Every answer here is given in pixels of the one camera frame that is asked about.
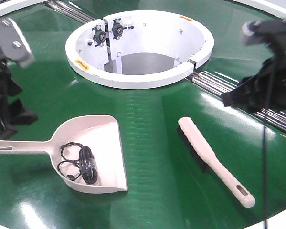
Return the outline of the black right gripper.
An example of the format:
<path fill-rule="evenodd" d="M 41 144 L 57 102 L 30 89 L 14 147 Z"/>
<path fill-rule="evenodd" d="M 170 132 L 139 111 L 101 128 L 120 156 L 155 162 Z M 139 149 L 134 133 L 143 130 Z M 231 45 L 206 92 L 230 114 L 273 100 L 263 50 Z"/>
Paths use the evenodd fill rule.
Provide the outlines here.
<path fill-rule="evenodd" d="M 232 91 L 222 94 L 225 107 L 242 107 L 249 112 L 263 108 L 286 110 L 286 55 L 265 60 L 259 72 L 245 77 Z"/>

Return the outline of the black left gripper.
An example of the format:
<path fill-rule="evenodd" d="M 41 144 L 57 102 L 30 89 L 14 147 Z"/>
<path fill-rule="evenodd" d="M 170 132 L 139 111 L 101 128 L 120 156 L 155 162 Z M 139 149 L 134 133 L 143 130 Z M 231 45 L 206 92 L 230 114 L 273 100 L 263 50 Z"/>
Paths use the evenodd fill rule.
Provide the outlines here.
<path fill-rule="evenodd" d="M 27 109 L 20 99 L 11 104 L 9 96 L 15 96 L 22 88 L 12 79 L 7 59 L 0 60 L 0 140 L 7 140 L 18 130 L 13 125 L 30 125 L 38 120 L 38 115 Z"/>

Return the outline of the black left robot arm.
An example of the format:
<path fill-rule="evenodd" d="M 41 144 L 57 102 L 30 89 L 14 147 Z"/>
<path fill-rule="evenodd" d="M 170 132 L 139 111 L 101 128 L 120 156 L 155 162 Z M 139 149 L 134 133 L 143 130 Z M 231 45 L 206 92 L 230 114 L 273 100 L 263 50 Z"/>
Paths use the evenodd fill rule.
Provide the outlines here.
<path fill-rule="evenodd" d="M 38 120 L 37 114 L 27 109 L 20 99 L 8 103 L 9 96 L 20 92 L 22 88 L 12 79 L 7 57 L 0 47 L 0 140 L 15 135 L 18 132 L 15 125 L 30 125 Z"/>

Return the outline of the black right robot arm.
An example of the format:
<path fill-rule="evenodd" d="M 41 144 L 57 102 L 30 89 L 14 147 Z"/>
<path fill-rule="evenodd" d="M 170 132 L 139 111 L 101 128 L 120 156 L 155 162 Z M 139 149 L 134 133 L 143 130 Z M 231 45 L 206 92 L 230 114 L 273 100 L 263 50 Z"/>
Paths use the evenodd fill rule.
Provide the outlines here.
<path fill-rule="evenodd" d="M 286 19 L 246 22 L 244 45 L 265 44 L 273 53 L 256 75 L 243 78 L 230 92 L 221 95 L 224 106 L 256 113 L 263 108 L 286 110 Z"/>

